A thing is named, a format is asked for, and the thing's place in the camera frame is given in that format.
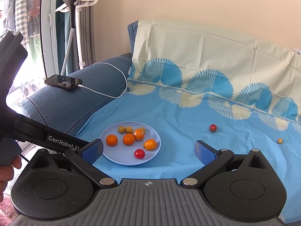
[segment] cherry tomato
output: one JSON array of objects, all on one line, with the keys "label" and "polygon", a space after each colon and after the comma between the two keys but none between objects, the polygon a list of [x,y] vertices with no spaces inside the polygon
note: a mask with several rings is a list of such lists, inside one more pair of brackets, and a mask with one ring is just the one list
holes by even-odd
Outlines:
[{"label": "cherry tomato", "polygon": [[209,130],[214,133],[216,130],[217,130],[217,126],[216,124],[211,124],[210,127],[209,127]]},{"label": "cherry tomato", "polygon": [[134,156],[137,158],[137,159],[143,159],[145,157],[145,152],[143,149],[137,149],[135,152],[134,152]]}]

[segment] hand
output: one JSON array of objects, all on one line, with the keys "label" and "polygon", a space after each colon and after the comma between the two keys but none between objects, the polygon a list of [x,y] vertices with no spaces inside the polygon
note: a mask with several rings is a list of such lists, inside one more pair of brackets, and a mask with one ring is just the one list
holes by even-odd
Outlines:
[{"label": "hand", "polygon": [[7,187],[7,182],[14,178],[14,169],[20,169],[22,166],[21,157],[16,157],[12,164],[5,167],[0,167],[0,202],[3,201],[3,191]]}]

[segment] pink lace fabric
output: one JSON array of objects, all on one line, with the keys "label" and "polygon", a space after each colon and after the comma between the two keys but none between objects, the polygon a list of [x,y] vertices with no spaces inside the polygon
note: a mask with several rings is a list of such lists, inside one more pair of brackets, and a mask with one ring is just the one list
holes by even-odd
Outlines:
[{"label": "pink lace fabric", "polygon": [[18,216],[11,198],[4,195],[3,201],[0,203],[0,226],[7,226]]}]

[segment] gray ribbed surface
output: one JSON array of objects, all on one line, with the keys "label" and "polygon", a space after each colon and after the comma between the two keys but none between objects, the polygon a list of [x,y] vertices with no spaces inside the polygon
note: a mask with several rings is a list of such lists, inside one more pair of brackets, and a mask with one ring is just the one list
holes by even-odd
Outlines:
[{"label": "gray ribbed surface", "polygon": [[19,216],[11,225],[280,226],[283,224],[277,219],[259,223],[240,223],[226,219],[212,211],[198,191],[181,188],[174,179],[124,179],[116,188],[101,190],[84,211],[70,218],[39,222]]}]

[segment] beige wall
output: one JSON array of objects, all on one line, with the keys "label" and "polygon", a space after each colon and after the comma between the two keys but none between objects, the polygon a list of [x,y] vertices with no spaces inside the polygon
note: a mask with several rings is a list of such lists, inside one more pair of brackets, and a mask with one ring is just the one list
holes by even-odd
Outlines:
[{"label": "beige wall", "polygon": [[130,52],[127,25],[153,18],[221,25],[301,49],[301,0],[101,0],[94,6],[96,60]]}]

